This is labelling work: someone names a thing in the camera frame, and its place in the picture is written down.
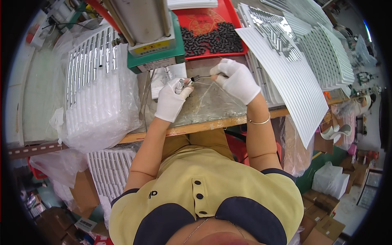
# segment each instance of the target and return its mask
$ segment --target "printed label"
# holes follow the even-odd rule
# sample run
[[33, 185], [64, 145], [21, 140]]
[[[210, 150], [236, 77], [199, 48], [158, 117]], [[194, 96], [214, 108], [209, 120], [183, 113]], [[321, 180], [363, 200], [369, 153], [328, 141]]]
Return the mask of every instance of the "printed label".
[[149, 44], [137, 49], [134, 49], [133, 51], [137, 54], [140, 55], [146, 55], [146, 54], [152, 54], [152, 53], [156, 53], [156, 52], [160, 52], [163, 50], [168, 50], [169, 49], [169, 40], [166, 41], [161, 41], [161, 42], [157, 42], [154, 44]]
[[88, 220], [85, 218], [80, 218], [78, 222], [75, 223], [75, 226], [82, 229], [85, 232], [90, 232], [97, 225], [96, 222], [92, 220]]
[[169, 65], [175, 65], [175, 64], [176, 64], [176, 58], [170, 57], [170, 58], [164, 58], [164, 59], [148, 62], [143, 65], [138, 65], [138, 68], [141, 72], [145, 72], [152, 69], [168, 67]]

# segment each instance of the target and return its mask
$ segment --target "gloved hand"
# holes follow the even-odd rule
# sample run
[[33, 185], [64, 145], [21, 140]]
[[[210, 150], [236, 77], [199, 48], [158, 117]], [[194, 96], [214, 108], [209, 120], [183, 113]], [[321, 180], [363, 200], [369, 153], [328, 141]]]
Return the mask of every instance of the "gloved hand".
[[155, 116], [168, 122], [174, 122], [180, 113], [185, 99], [192, 93], [193, 87], [186, 87], [189, 82], [188, 78], [183, 78], [185, 85], [180, 94], [176, 94], [174, 90], [180, 78], [170, 81], [159, 91], [158, 105]]
[[211, 79], [221, 86], [226, 92], [240, 99], [248, 105], [260, 93], [261, 88], [256, 84], [249, 69], [235, 60], [222, 59], [219, 64], [211, 68], [210, 75], [226, 74], [224, 76], [211, 76]]

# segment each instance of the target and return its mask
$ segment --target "gold bracelet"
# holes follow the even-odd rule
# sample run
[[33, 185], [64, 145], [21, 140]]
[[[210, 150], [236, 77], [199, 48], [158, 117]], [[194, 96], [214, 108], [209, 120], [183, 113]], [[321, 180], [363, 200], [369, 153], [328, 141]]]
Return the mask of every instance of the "gold bracelet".
[[271, 113], [268, 112], [268, 119], [267, 119], [265, 122], [262, 122], [262, 123], [254, 123], [254, 122], [252, 122], [252, 120], [249, 120], [249, 119], [247, 119], [247, 120], [248, 120], [250, 123], [253, 123], [253, 124], [265, 124], [265, 123], [267, 123], [270, 119], [271, 119]]

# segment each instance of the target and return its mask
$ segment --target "green machine base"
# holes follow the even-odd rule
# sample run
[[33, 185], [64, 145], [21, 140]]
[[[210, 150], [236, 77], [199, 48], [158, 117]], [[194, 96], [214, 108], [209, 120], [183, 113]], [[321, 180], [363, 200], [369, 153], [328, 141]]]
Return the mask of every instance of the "green machine base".
[[170, 11], [174, 34], [176, 35], [176, 48], [158, 53], [148, 54], [142, 57], [133, 57], [128, 52], [128, 68], [135, 74], [139, 74], [152, 69], [167, 67], [185, 62], [185, 50], [182, 41], [181, 27], [177, 15]]

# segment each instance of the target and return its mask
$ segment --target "person's chin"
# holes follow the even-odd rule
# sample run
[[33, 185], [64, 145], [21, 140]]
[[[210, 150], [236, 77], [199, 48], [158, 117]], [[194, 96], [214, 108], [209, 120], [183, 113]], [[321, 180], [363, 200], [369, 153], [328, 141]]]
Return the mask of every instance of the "person's chin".
[[261, 244], [250, 241], [232, 232], [217, 232], [208, 235], [194, 245], [256, 245]]

